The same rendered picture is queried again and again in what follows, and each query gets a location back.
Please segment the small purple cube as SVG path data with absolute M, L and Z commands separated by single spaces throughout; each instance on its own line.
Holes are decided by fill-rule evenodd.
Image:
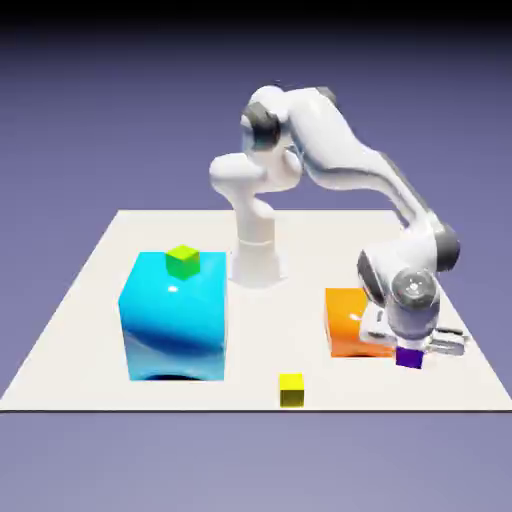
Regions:
M 424 351 L 397 346 L 395 350 L 395 362 L 397 366 L 421 369 L 423 365 Z

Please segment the small green cube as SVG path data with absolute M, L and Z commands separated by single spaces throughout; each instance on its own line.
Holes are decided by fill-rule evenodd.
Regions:
M 168 274 L 180 280 L 187 280 L 200 272 L 200 252 L 187 245 L 179 245 L 165 253 Z

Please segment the large orange box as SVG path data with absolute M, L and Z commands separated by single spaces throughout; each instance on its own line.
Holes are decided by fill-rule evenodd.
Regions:
M 324 324 L 332 357 L 392 358 L 394 349 L 360 337 L 362 315 L 368 305 L 361 288 L 326 288 Z

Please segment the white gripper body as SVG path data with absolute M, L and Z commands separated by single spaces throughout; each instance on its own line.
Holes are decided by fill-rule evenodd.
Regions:
M 359 338 L 363 342 L 377 343 L 396 348 L 404 346 L 403 341 L 398 342 L 397 335 L 388 324 L 386 312 L 380 306 L 368 304 L 361 317 Z M 412 349 L 421 349 L 424 353 L 441 353 L 461 356 L 465 353 L 470 335 L 453 327 L 437 326 L 422 342 L 415 341 Z

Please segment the large blue box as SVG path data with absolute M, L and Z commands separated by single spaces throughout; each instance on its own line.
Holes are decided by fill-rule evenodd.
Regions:
M 118 299 L 129 378 L 222 381 L 227 258 L 202 252 L 200 271 L 169 274 L 163 252 L 141 252 Z

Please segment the small yellow cube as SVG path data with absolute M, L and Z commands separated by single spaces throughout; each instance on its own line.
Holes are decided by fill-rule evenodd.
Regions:
M 304 406 L 305 387 L 302 373 L 282 373 L 279 375 L 279 393 L 281 408 L 300 408 Z

